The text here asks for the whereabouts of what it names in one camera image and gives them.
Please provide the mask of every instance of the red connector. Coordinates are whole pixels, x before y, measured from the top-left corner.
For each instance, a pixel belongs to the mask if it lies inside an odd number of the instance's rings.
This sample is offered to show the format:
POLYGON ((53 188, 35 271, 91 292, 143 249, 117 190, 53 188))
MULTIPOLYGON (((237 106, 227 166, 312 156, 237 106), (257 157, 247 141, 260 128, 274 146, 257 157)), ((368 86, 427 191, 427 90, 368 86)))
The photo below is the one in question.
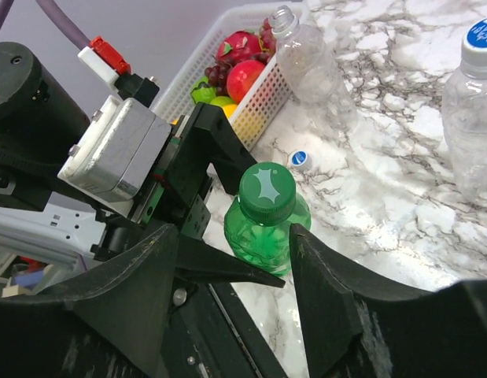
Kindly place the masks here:
POLYGON ((23 257, 21 257, 20 259, 22 261, 28 263, 28 271, 29 272, 32 272, 34 270, 42 269, 46 265, 46 264, 44 264, 42 262, 39 262, 39 261, 34 260, 33 258, 23 258, 23 257))
POLYGON ((121 54, 112 45, 98 36, 90 43, 90 47, 107 65, 116 70, 119 75, 131 73, 131 66, 126 62, 121 54))

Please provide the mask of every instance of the dragon fruit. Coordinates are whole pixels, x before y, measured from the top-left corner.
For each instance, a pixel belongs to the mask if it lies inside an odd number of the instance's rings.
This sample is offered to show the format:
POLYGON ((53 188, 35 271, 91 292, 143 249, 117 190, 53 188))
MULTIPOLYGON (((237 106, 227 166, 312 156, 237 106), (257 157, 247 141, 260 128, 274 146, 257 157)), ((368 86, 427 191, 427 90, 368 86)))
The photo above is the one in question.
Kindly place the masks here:
POLYGON ((246 61, 262 51, 259 36, 249 31, 237 31, 227 37, 219 46, 216 60, 231 65, 246 61))

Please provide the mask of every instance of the gray wall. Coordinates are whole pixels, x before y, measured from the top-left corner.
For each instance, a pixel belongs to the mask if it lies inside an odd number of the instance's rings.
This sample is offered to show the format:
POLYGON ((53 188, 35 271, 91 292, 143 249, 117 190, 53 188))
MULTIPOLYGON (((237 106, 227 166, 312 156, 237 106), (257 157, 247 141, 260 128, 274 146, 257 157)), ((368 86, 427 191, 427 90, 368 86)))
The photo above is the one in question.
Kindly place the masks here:
MULTIPOLYGON (((225 10, 257 2, 263 1, 58 0, 57 4, 90 39, 101 35, 131 63, 134 72, 155 76, 165 89, 225 10)), ((0 32, 0 41, 6 40, 28 46, 89 115, 110 94, 79 62, 79 51, 34 0, 16 0, 0 32)))

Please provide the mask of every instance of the red apple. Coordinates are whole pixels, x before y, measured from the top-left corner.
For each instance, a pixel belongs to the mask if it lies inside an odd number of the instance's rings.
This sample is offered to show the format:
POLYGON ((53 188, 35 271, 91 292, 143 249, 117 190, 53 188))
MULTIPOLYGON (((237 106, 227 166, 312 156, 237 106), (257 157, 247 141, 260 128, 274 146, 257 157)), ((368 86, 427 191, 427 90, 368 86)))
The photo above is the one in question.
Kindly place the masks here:
POLYGON ((239 104, 265 67, 259 61, 243 61, 233 67, 227 76, 229 97, 239 104))

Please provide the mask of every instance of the green bottle cap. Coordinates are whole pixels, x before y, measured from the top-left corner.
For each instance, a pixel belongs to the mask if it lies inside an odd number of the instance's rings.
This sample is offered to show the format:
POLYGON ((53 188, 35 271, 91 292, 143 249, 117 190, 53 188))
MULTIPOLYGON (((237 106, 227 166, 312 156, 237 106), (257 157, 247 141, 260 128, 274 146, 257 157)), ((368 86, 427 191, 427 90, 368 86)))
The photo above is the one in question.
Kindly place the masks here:
POLYGON ((258 224, 278 224, 296 205, 296 182, 276 163, 255 164, 243 174, 239 200, 242 212, 258 224))

